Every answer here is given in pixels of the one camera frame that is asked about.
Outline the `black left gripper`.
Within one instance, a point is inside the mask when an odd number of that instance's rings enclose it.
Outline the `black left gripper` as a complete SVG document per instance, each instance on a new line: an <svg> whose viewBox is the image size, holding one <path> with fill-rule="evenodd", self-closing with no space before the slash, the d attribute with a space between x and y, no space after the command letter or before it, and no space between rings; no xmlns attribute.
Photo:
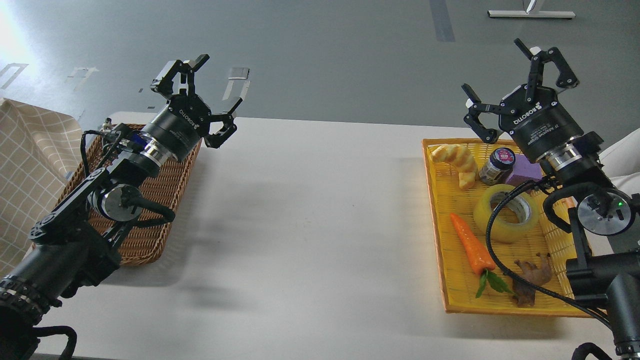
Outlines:
<svg viewBox="0 0 640 360"><path fill-rule="evenodd" d="M224 101L221 112L211 114L211 109L195 92L195 73L210 59L201 54L195 60L168 61L151 81L151 91L166 100L155 118L142 132L160 143L182 162L195 146L204 139L208 148L219 149L238 129L235 113L243 102L241 96ZM221 123L214 133L210 124Z"/></svg>

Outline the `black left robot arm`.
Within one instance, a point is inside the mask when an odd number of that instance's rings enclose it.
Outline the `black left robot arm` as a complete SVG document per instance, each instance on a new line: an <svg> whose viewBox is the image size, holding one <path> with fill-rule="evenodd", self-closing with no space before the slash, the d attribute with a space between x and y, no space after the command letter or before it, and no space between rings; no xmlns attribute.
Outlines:
<svg viewBox="0 0 640 360"><path fill-rule="evenodd" d="M86 135L80 138L82 182L30 229L35 248L1 280L1 358L28 360L41 338L65 335L61 360L71 360L77 333L70 326L38 326L60 298L97 286L121 266L119 249L130 231L172 223L174 210L145 198L145 180L156 178L168 160L183 162L201 141L219 148L236 130L236 96L214 113L195 91L195 73L210 59L173 60L151 83L166 105L142 129L105 120L94 131L102 157L90 169Z"/></svg>

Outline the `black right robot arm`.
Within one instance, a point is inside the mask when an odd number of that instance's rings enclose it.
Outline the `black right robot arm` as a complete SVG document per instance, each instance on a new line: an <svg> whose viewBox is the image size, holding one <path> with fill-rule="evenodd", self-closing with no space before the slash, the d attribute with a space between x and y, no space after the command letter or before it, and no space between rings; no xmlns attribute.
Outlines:
<svg viewBox="0 0 640 360"><path fill-rule="evenodd" d="M526 83L498 104L484 104L468 84L465 123L487 144L507 133L544 177L527 180L506 194L492 210L486 226L491 258L513 280L562 300L607 326L615 354L637 360L640 352L639 315L639 194L617 189L602 170L598 153L602 138L585 133L559 103L558 93L575 88L579 80L558 48L531 50L521 39L514 43L530 62ZM525 280L494 253L490 235L499 212L528 189L547 193L546 218L572 235L576 257L566 262L573 298L561 296Z"/></svg>

